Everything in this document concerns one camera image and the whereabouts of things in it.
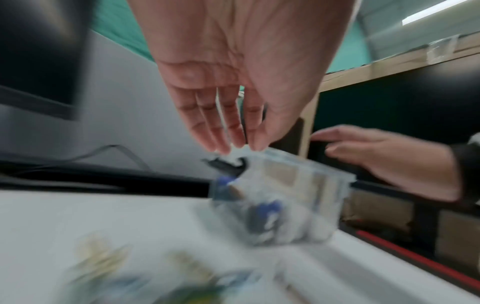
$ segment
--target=clear plastic box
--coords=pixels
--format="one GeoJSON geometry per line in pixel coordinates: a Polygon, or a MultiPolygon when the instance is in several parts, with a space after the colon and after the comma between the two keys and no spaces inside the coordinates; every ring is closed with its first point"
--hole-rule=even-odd
{"type": "Polygon", "coordinates": [[[353,174],[268,148],[234,151],[227,161],[243,173],[222,172],[212,182],[212,205],[251,245],[323,242],[338,227],[353,174]]]}

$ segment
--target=hand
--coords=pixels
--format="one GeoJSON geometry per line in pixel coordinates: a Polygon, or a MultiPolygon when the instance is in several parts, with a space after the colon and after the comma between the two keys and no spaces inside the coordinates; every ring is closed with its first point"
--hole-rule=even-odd
{"type": "Polygon", "coordinates": [[[160,74],[192,136],[209,151],[280,139],[316,94],[356,0],[129,0],[160,74]],[[262,122],[264,105],[268,105],[262,122]]]}
{"type": "Polygon", "coordinates": [[[359,165],[378,178],[426,198],[456,201],[462,194],[457,163],[447,145],[396,133],[336,126],[312,134],[328,157],[359,165]]]}

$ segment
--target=table surface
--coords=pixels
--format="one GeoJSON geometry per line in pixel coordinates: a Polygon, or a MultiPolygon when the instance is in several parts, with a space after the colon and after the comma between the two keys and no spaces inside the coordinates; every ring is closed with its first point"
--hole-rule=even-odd
{"type": "Polygon", "coordinates": [[[52,303],[62,273],[78,262],[76,242],[91,232],[134,252],[172,246],[208,252],[217,268],[265,268],[281,260],[312,302],[480,302],[341,231],[322,245],[248,248],[212,215],[206,199],[0,191],[0,303],[52,303]]]}

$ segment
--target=plastic container on shelf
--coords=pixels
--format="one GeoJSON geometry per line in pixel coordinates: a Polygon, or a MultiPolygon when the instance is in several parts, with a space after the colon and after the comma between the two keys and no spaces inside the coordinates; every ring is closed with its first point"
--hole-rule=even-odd
{"type": "Polygon", "coordinates": [[[268,148],[209,162],[212,205],[251,245],[323,242],[338,228],[353,174],[268,148]]]}

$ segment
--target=ceiling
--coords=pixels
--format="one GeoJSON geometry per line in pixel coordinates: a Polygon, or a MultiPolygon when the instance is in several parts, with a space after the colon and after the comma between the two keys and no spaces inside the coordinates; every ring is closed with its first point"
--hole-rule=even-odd
{"type": "Polygon", "coordinates": [[[374,60],[456,34],[480,31],[480,0],[468,0],[402,26],[402,20],[444,0],[363,0],[357,20],[374,60]]]}

